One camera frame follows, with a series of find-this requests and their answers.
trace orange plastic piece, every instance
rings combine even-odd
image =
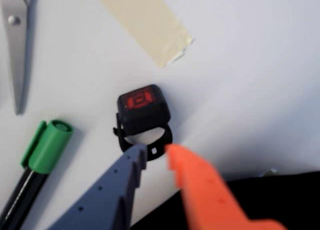
[[[275,220],[248,219],[215,168],[195,153],[176,144],[166,151],[190,230],[286,230]]]

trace digital display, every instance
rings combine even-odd
[[[139,109],[156,101],[151,87],[144,87],[124,95],[124,106],[127,110]]]

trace plastic tool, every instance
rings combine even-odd
[[[2,17],[10,58],[10,86],[16,114],[20,112],[23,98],[28,7],[30,3],[31,0],[1,0]]]
[[[119,96],[116,114],[117,128],[113,132],[119,138],[122,151],[132,146],[125,137],[161,127],[164,134],[148,145],[148,160],[154,160],[165,152],[165,145],[172,143],[168,126],[170,112],[167,102],[156,85],[149,85]]]
[[[176,144],[166,150],[190,230],[286,230],[275,220],[249,220],[210,163]]]
[[[22,158],[25,171],[0,216],[0,230],[20,228],[72,133],[72,127],[65,122],[41,122]]]
[[[147,146],[129,148],[49,230],[127,230]]]

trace scissors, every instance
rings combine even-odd
[[[16,114],[20,113],[23,99],[30,3],[31,0],[1,0],[0,5],[9,51],[9,80]]]

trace beige tape strip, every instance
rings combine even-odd
[[[163,0],[101,0],[160,67],[181,56],[192,42]]]

